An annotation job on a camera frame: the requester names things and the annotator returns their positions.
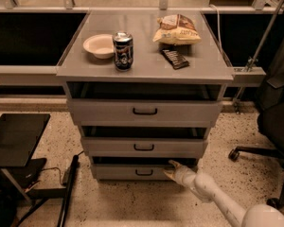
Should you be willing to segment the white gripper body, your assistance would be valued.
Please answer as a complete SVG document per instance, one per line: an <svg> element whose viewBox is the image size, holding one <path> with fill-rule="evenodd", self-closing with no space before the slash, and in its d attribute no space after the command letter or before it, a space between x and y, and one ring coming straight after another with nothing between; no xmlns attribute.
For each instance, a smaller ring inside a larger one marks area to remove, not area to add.
<svg viewBox="0 0 284 227"><path fill-rule="evenodd" d="M197 173L191 170L189 167L181 166L176 168L172 174L173 180L184 187L190 188L195 185L194 181L197 177Z"/></svg>

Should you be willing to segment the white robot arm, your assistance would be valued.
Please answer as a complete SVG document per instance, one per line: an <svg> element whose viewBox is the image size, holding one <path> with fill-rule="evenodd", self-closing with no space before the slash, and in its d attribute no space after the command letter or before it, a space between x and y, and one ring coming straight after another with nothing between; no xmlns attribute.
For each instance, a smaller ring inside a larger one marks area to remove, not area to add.
<svg viewBox="0 0 284 227"><path fill-rule="evenodd" d="M232 227L284 227L284 215L272 206L256 204L244 209L216 184L213 177L195 172L174 160L164 173L188 188L202 202L214 202Z"/></svg>

